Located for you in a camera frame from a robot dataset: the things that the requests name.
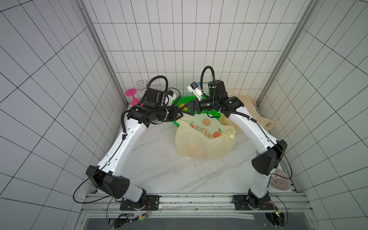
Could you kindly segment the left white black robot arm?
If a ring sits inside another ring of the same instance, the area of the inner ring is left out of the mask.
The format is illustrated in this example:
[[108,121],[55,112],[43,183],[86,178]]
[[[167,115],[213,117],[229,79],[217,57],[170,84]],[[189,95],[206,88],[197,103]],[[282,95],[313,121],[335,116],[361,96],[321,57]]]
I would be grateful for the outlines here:
[[151,124],[173,122],[183,115],[174,104],[176,94],[171,90],[148,88],[141,101],[121,115],[122,129],[114,144],[96,166],[89,166],[86,175],[99,190],[115,199],[125,199],[142,208],[146,191],[123,176],[123,167],[141,135]]

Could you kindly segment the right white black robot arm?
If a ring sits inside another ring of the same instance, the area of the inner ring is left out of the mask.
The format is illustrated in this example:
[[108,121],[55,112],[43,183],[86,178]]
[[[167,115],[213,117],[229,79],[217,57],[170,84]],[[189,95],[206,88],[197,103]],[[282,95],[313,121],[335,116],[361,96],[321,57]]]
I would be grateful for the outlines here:
[[248,191],[247,204],[250,209],[259,210],[267,202],[271,176],[283,159],[287,148],[284,140],[277,140],[251,116],[243,102],[235,96],[228,97],[223,81],[209,83],[209,96],[203,95],[202,85],[191,83],[187,89],[196,99],[179,109],[188,115],[215,110],[234,122],[252,141],[259,155],[252,159],[255,169],[253,183]]

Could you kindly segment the yellow printed plastic bag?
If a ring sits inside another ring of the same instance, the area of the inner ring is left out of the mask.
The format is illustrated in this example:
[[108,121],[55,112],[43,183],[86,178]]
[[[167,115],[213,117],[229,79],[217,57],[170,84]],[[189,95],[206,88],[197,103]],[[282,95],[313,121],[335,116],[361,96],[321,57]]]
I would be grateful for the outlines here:
[[177,120],[175,134],[177,154],[194,159],[210,160],[230,153],[236,143],[233,126],[224,126],[206,114],[184,115]]

